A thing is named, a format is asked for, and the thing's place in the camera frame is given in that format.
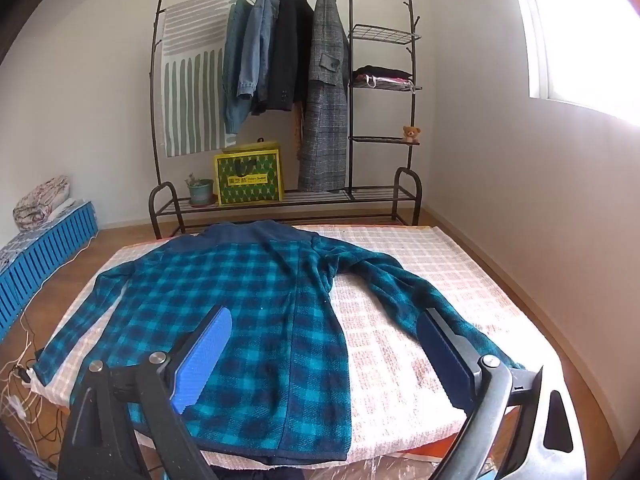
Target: blue slatted crate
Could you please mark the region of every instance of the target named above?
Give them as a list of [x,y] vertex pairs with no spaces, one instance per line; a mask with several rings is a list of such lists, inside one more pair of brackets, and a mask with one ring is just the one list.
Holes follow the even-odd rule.
[[97,232],[94,206],[84,203],[46,229],[0,272],[0,342],[40,285]]

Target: checkered tablecloth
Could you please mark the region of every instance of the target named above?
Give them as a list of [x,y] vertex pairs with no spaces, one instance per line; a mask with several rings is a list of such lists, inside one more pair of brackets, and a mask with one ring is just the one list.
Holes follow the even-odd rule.
[[[341,225],[300,228],[391,254],[405,269],[433,283],[466,320],[529,370],[537,371],[543,364],[560,366],[555,351],[533,323],[440,229]],[[139,258],[162,243],[123,248],[97,274]],[[95,277],[71,304],[56,332],[89,295],[94,281]],[[80,339],[47,386],[30,373],[35,392],[55,404],[68,405],[82,359],[100,337],[119,301]],[[418,343],[387,319],[361,279],[351,274],[336,276],[331,302],[349,352],[353,437],[348,462],[422,446],[458,431],[465,414],[449,403]],[[144,436],[140,436],[140,442],[151,444]],[[236,456],[203,455],[209,463],[231,469],[264,467]]]

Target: green and white striped fabric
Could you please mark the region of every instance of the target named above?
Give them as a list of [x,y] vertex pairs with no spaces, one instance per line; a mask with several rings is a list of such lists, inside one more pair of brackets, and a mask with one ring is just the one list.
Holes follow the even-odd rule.
[[220,150],[225,131],[222,63],[236,0],[189,0],[167,7],[162,36],[162,120],[167,156]]

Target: bolt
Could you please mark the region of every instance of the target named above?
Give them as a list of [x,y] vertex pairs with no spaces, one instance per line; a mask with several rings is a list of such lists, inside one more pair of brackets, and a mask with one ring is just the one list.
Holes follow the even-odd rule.
[[102,361],[91,361],[91,364],[89,364],[89,371],[99,372],[100,370],[102,370],[102,366]]
[[153,352],[149,356],[149,362],[155,365],[159,365],[166,361],[166,354],[164,352]]
[[500,366],[500,359],[491,354],[485,355],[482,358],[482,362],[484,363],[484,366],[487,366],[489,368],[497,368],[498,366]]

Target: blue gripper pad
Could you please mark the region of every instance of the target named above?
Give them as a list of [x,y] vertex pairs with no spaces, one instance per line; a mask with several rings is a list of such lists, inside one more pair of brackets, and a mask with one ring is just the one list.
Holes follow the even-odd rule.
[[197,402],[229,336],[231,313],[221,307],[176,370],[171,403],[177,413]]
[[427,312],[418,316],[415,331],[449,401],[455,408],[471,414],[476,405],[474,377],[456,348],[456,343],[460,345],[465,338],[455,335],[450,329],[445,333]]

